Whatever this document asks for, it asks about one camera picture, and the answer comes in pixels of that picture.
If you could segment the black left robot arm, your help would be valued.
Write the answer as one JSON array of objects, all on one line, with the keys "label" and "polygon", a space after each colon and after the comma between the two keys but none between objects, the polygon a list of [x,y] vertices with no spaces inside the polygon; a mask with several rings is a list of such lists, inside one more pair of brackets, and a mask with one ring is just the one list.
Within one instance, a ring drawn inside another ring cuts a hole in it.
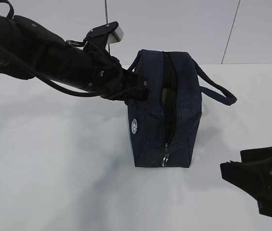
[{"label": "black left robot arm", "polygon": [[0,15],[0,74],[37,78],[64,94],[111,101],[145,101],[146,78],[122,67],[106,49],[123,32],[114,21],[91,29],[82,41],[64,40],[39,23],[14,13]]}]

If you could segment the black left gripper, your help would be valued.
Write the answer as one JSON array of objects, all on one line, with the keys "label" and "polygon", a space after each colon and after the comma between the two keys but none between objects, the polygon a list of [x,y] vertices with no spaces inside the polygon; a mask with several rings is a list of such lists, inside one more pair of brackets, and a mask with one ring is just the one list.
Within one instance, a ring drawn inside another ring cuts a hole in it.
[{"label": "black left gripper", "polygon": [[107,100],[146,101],[149,96],[149,89],[146,87],[147,79],[124,69],[119,59],[114,56],[110,57],[110,61],[113,64],[110,69],[97,69],[80,89],[88,93],[100,93],[99,96]]}]

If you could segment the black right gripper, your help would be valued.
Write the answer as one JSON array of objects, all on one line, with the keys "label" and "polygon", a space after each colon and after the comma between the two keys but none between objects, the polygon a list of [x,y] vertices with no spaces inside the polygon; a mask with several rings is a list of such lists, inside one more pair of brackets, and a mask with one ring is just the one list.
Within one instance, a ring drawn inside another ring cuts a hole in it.
[{"label": "black right gripper", "polygon": [[256,199],[259,213],[272,218],[272,146],[241,150],[240,157],[220,164],[222,179]]}]

